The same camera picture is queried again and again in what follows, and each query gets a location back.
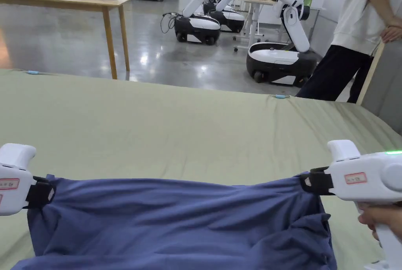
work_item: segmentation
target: black cable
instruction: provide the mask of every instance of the black cable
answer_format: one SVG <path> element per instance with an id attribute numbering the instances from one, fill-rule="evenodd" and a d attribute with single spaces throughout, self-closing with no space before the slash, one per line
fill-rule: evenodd
<path id="1" fill-rule="evenodd" d="M 167 31 L 163 31 L 162 22 L 163 22 L 163 19 L 165 18 L 166 15 L 171 15 L 171 16 L 173 16 L 173 17 L 169 19 L 168 30 L 167 30 Z M 180 14 L 177 14 L 177 13 L 166 13 L 166 14 L 163 14 L 163 15 L 162 15 L 162 20 L 161 20 L 161 31 L 162 31 L 162 33 L 168 33 L 169 30 L 173 29 L 173 28 L 174 28 L 174 23 L 175 23 L 175 21 L 177 20 L 177 18 L 178 18 L 179 16 L 181 16 L 181 15 L 180 15 Z"/>

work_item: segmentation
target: polished gray floor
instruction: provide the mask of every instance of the polished gray floor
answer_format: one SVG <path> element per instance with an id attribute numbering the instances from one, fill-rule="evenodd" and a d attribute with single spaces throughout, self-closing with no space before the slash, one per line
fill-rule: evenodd
<path id="1" fill-rule="evenodd" d="M 129 75 L 118 12 L 112 10 L 118 79 L 251 93 L 297 93 L 295 87 L 255 83 L 246 72 L 247 53 L 233 51 L 231 34 L 222 33 L 214 46 L 179 43 L 172 30 L 163 34 L 162 14 L 180 11 L 187 2 L 133 0 L 125 4 Z M 0 68 L 111 78 L 102 14 L 0 4 Z M 346 97 L 343 93 L 340 100 Z"/>

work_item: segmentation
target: blue cloth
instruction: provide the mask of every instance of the blue cloth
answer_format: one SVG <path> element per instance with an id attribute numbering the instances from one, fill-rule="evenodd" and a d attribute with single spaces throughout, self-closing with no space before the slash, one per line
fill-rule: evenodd
<path id="1" fill-rule="evenodd" d="M 253 186 L 47 178 L 54 201 L 28 212 L 36 257 L 14 270 L 336 269 L 330 215 L 297 177 Z"/>

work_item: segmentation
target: table leg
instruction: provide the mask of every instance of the table leg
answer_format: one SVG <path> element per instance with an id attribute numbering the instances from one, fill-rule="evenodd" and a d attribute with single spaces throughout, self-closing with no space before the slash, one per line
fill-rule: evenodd
<path id="1" fill-rule="evenodd" d="M 103 7 L 104 30 L 106 31 L 107 50 L 109 51 L 110 67 L 112 69 L 112 79 L 117 80 L 115 49 L 113 48 L 112 28 L 110 25 L 109 9 Z"/>
<path id="2" fill-rule="evenodd" d="M 255 29 L 257 28 L 258 16 L 260 15 L 260 7 L 259 5 L 253 5 L 252 11 L 252 23 L 251 23 L 251 32 L 249 39 L 249 48 L 254 43 Z"/>
<path id="3" fill-rule="evenodd" d="M 120 16 L 120 26 L 121 26 L 121 37 L 123 38 L 123 49 L 124 49 L 124 59 L 126 62 L 126 71 L 130 71 L 130 62 L 128 59 L 127 34 L 125 31 L 125 19 L 124 19 L 123 5 L 119 6 L 119 16 Z"/>

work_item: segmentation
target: white sweatshirt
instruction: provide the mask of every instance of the white sweatshirt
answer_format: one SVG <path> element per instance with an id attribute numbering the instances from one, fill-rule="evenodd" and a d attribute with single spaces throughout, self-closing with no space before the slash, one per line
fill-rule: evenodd
<path id="1" fill-rule="evenodd" d="M 401 2 L 390 0 L 394 13 Z M 368 0 L 345 0 L 331 44 L 371 55 L 385 28 L 385 23 Z"/>

